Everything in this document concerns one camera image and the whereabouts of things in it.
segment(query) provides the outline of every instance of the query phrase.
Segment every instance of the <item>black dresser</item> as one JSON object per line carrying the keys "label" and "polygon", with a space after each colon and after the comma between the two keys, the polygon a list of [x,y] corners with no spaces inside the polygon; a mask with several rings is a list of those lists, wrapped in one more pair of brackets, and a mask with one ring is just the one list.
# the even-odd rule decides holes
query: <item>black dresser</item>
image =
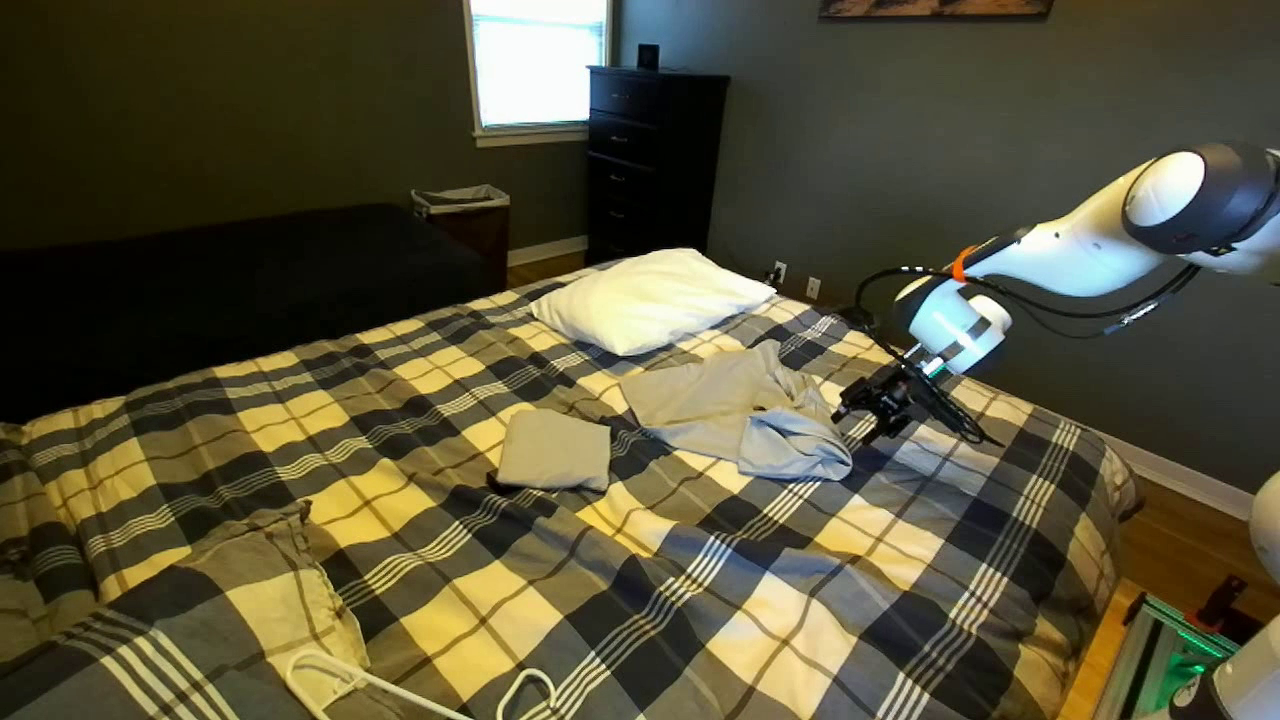
{"label": "black dresser", "polygon": [[727,75],[593,67],[588,262],[710,248]]}

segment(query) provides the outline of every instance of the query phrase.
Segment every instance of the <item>blanket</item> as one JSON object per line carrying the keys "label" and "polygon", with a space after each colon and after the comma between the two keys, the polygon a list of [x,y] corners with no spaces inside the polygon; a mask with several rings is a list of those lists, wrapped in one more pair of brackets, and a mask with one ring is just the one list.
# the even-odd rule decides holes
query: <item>blanket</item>
{"label": "blanket", "polygon": [[[133,596],[208,538],[309,505],[309,553],[331,612],[360,629],[355,660],[463,716],[1058,714],[1116,584],[1124,464],[1093,429],[961,383],[1000,449],[919,424],[851,449],[843,482],[772,484],[648,437],[621,382],[772,341],[784,367],[836,396],[885,365],[868,337],[777,295],[668,353],[610,357],[527,315],[554,288],[42,415],[13,434],[6,484],[42,482],[107,621],[128,605],[121,625],[184,656],[208,636]],[[613,484],[493,491],[503,429],[527,407],[603,424]],[[6,689],[50,689],[50,672],[8,665]]]}

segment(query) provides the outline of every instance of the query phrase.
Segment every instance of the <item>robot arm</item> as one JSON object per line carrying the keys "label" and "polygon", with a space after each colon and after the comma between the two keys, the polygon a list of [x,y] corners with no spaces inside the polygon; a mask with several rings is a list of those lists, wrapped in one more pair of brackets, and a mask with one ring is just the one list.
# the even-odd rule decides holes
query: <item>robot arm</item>
{"label": "robot arm", "polygon": [[1053,295],[1124,293],[1170,262],[1233,276],[1280,266],[1280,155],[1207,143],[1158,155],[1059,220],[963,248],[946,276],[918,280],[898,307],[925,375],[963,375],[1000,350],[1012,315],[975,280],[1021,280]]}

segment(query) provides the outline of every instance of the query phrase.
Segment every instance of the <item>gray wall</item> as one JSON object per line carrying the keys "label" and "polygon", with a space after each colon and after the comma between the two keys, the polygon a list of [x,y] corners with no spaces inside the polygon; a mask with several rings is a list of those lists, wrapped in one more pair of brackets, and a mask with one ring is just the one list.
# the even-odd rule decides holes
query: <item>gray wall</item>
{"label": "gray wall", "polygon": [[[788,255],[843,293],[1059,217],[1134,161],[1280,143],[1278,0],[1058,0],[1043,26],[824,26],[819,0],[630,0],[625,49],[727,71],[717,253]],[[1112,337],[1032,324],[998,383],[1258,487],[1280,469],[1280,288],[1196,280]]]}
{"label": "gray wall", "polygon": [[493,180],[580,232],[580,150],[472,150],[458,0],[6,0],[0,248]]}

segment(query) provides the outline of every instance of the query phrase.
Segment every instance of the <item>electrical cord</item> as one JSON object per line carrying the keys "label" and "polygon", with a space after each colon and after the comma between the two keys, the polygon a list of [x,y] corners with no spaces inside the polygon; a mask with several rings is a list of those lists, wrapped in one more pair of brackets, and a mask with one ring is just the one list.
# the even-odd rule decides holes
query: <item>electrical cord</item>
{"label": "electrical cord", "polygon": [[[880,280],[894,280],[894,276],[948,276],[940,269],[927,269],[927,266],[894,266],[894,269],[880,269],[872,276],[866,276],[857,283],[857,295],[851,295],[851,307],[843,311],[843,319],[851,319],[857,329],[876,329],[876,315],[868,311],[868,288],[880,283]],[[1175,276],[1170,276],[1161,288],[1154,288],[1147,295],[1139,300],[1127,300],[1122,307],[1095,307],[1095,311],[1082,311],[1082,307],[1058,307],[1058,303],[1043,303],[1043,300],[1032,300],[1017,288],[1005,288],[998,280],[963,280],[972,288],[984,288],[1009,303],[1017,303],[1032,324],[1042,324],[1043,332],[1053,337],[1066,337],[1066,341],[1100,341],[1100,337],[1112,337],[1138,319],[1146,319],[1147,311],[1158,311],[1164,300],[1172,300],[1182,288],[1188,288],[1192,280],[1199,276],[1199,266],[1185,266]],[[1059,329],[1058,319],[1073,319],[1073,324],[1090,324],[1090,319],[1109,319],[1106,329],[1095,332],[1069,332]]]}
{"label": "electrical cord", "polygon": [[[970,280],[1009,303],[1017,303],[1027,319],[1035,319],[1043,332],[1053,337],[1066,337],[1066,341],[1100,341],[1100,337],[1112,337],[1138,319],[1146,319],[1147,311],[1158,311],[1164,300],[1172,300],[1182,288],[1188,288],[1192,280],[1199,276],[1196,266],[1185,266],[1175,276],[1170,276],[1161,288],[1154,288],[1147,295],[1139,300],[1127,300],[1122,307],[1100,307],[1100,311],[1082,311],[1082,307],[1058,307],[1058,303],[1043,303],[1043,300],[1032,300],[1025,293],[1012,293],[1012,288],[1000,288],[991,280]],[[1058,329],[1053,319],[1109,319],[1106,329],[1095,332],[1066,332]]]}

